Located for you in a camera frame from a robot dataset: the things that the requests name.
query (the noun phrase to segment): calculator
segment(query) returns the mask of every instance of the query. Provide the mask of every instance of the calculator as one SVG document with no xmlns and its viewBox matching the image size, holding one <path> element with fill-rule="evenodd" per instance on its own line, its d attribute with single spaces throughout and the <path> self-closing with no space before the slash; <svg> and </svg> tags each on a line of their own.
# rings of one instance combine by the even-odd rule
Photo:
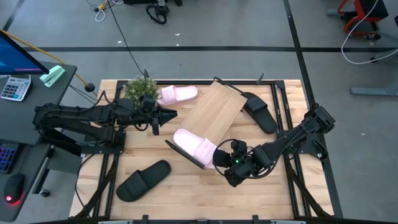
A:
<svg viewBox="0 0 398 224">
<path fill-rule="evenodd" d="M 0 97 L 6 100 L 22 101 L 31 83 L 30 75 L 10 75 Z"/>
</svg>

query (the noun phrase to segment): concrete floor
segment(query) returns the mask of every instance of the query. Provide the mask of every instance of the concrete floor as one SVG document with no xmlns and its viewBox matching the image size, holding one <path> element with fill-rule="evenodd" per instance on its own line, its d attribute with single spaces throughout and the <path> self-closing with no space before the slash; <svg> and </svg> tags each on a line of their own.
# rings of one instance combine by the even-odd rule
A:
<svg viewBox="0 0 398 224">
<path fill-rule="evenodd" d="M 100 3 L 100 0 L 89 1 Z M 325 15 L 328 8 L 336 8 L 340 2 L 289 0 L 301 47 L 320 51 L 304 52 L 303 58 L 316 101 L 337 120 L 335 129 L 326 135 L 326 143 L 341 208 L 345 218 L 398 222 L 397 99 L 349 93 L 352 86 L 386 86 L 398 78 L 398 59 L 352 65 L 340 53 L 330 52 L 338 50 L 346 37 L 343 22 Z M 398 41 L 389 38 L 398 37 L 393 20 L 398 15 L 398 2 L 384 2 L 390 16 L 379 25 L 387 35 L 377 42 L 353 38 L 347 47 L 398 47 Z M 17 3 L 0 0 L 0 27 L 7 23 Z M 183 7 L 173 2 L 169 7 L 171 13 L 165 26 L 154 24 L 141 7 L 122 4 L 115 5 L 113 10 L 131 47 L 178 44 L 265 48 L 133 51 L 140 67 L 147 69 L 151 77 L 257 78 L 265 73 L 264 78 L 268 79 L 302 79 L 284 0 L 184 0 Z M 84 79 L 99 86 L 104 78 L 134 78 L 139 74 L 123 49 L 123 39 L 109 9 L 106 15 L 103 22 L 95 22 L 95 13 L 84 0 L 25 0 L 8 31 L 38 47 L 55 47 L 54 55 L 76 65 Z M 73 52 L 63 47 L 71 47 Z M 120 50 L 82 52 L 74 47 L 119 47 Z M 287 52 L 267 47 L 285 48 Z M 322 52 L 325 50 L 322 47 L 332 49 Z M 51 61 L 40 53 L 31 54 L 39 60 Z M 358 62 L 373 55 L 347 54 Z M 76 78 L 72 84 L 83 89 Z M 71 90 L 62 103 L 90 105 Z M 44 187 L 52 191 L 52 196 L 44 199 L 29 195 L 15 223 L 66 218 L 75 181 L 75 174 L 51 172 Z"/>
</svg>

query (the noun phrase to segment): wooden tabletop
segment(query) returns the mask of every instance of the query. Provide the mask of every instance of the wooden tabletop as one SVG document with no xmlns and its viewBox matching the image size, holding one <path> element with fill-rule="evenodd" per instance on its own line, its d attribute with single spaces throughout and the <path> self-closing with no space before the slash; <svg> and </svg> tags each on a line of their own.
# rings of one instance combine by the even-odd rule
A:
<svg viewBox="0 0 398 224">
<path fill-rule="evenodd" d="M 284 81 L 292 121 L 296 126 L 301 123 L 304 113 L 308 110 L 302 84 L 300 80 Z M 108 98 L 113 98 L 116 84 L 117 80 L 102 80 L 99 93 L 105 90 Z M 133 126 L 126 129 L 126 148 L 120 156 L 116 188 L 136 170 L 145 169 L 161 159 L 170 163 L 172 172 L 164 181 L 136 202 L 121 201 L 115 191 L 111 210 L 112 219 L 141 219 L 143 215 L 149 215 L 151 220 L 202 218 L 248 220 L 252 218 L 252 215 L 259 215 L 260 219 L 293 218 L 283 159 L 280 159 L 277 167 L 269 176 L 258 180 L 247 179 L 234 188 L 215 170 L 201 170 L 170 149 L 164 142 L 165 139 L 172 137 L 208 87 L 209 85 L 197 85 L 199 90 L 197 99 L 169 106 L 168 108 L 178 111 L 178 116 L 160 128 L 159 136 L 154 136 L 151 128 L 145 132 L 137 131 Z M 269 86 L 236 85 L 236 87 L 260 96 L 268 103 L 268 109 L 276 119 Z M 279 91 L 278 99 L 280 107 L 283 108 Z M 284 128 L 287 129 L 284 114 L 282 114 L 282 119 Z M 275 134 L 263 133 L 246 112 L 238 114 L 223 139 L 228 138 L 241 139 L 246 141 L 248 146 L 276 140 Z M 84 203 L 89 201 L 97 189 L 102 158 L 103 155 L 95 155 L 81 168 L 77 191 Z M 308 190 L 322 208 L 332 214 L 333 209 L 321 162 L 309 155 L 300 155 L 300 158 Z M 101 201 L 100 215 L 104 213 L 107 194 L 108 190 L 106 189 Z M 297 188 L 296 194 L 298 195 L 300 214 L 303 215 L 302 200 Z M 70 215 L 77 214 L 81 209 L 75 195 Z"/>
</svg>

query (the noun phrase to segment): chair wheel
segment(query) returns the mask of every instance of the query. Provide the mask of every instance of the chair wheel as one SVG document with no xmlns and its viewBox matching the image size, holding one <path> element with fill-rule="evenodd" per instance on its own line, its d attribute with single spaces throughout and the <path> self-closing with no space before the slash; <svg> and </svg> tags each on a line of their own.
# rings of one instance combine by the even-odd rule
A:
<svg viewBox="0 0 398 224">
<path fill-rule="evenodd" d="M 375 58 L 372 57 L 371 60 L 375 60 Z M 376 63 L 376 62 L 378 62 L 378 60 L 375 60 L 375 61 L 373 61 L 372 63 Z"/>
<path fill-rule="evenodd" d="M 40 190 L 39 195 L 41 195 L 43 197 L 48 197 L 48 196 L 50 196 L 50 192 L 48 190 L 42 189 L 42 190 Z"/>
</svg>

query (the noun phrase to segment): white cable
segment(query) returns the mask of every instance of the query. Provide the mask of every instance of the white cable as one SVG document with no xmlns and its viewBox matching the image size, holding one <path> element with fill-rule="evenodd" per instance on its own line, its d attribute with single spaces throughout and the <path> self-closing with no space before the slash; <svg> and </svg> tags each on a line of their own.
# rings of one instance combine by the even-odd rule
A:
<svg viewBox="0 0 398 224">
<path fill-rule="evenodd" d="M 118 2 L 118 0 L 116 0 L 116 1 L 112 0 L 112 2 L 115 3 L 115 4 L 123 4 L 124 3 L 123 1 L 122 2 Z"/>
<path fill-rule="evenodd" d="M 367 62 L 352 62 L 352 61 L 350 61 L 350 60 L 347 58 L 347 56 L 344 54 L 343 48 L 344 48 L 344 45 L 346 44 L 348 38 L 351 36 L 351 34 L 352 34 L 353 31 L 355 30 L 355 28 L 356 28 L 358 25 L 360 25 L 360 23 L 361 23 L 362 21 L 364 21 L 366 18 L 368 18 L 368 16 L 372 13 L 373 9 L 376 7 L 376 5 L 377 5 L 378 2 L 379 2 L 379 0 L 376 0 L 376 3 L 374 3 L 374 5 L 373 5 L 372 9 L 369 11 L 369 13 L 368 13 L 359 23 L 357 23 L 357 24 L 354 26 L 354 28 L 352 28 L 351 32 L 347 35 L 346 40 L 344 40 L 344 43 L 343 43 L 343 45 L 341 46 L 341 53 L 343 54 L 344 58 L 345 58 L 349 63 L 352 63 L 352 64 L 354 64 L 354 65 L 364 65 L 364 64 L 367 64 L 367 63 L 372 63 L 372 62 L 375 62 L 375 61 L 378 61 L 378 60 L 381 60 L 381 59 L 390 57 L 391 55 L 394 55 L 394 54 L 396 54 L 396 53 L 398 52 L 398 49 L 397 49 L 396 51 L 394 51 L 393 53 L 391 53 L 391 54 L 389 54 L 389 55 L 386 55 L 386 56 L 381 57 L 381 58 L 376 58 L 376 59 L 374 59 L 374 60 L 370 60 L 370 61 L 367 61 Z"/>
<path fill-rule="evenodd" d="M 104 17 L 102 17 L 102 19 L 98 20 L 98 15 L 99 15 L 101 12 L 104 14 Z M 97 15 L 95 15 L 95 21 L 97 21 L 97 22 L 102 22 L 104 19 L 105 19 L 105 12 L 104 12 L 102 9 L 100 9 L 100 10 L 97 12 Z"/>
</svg>

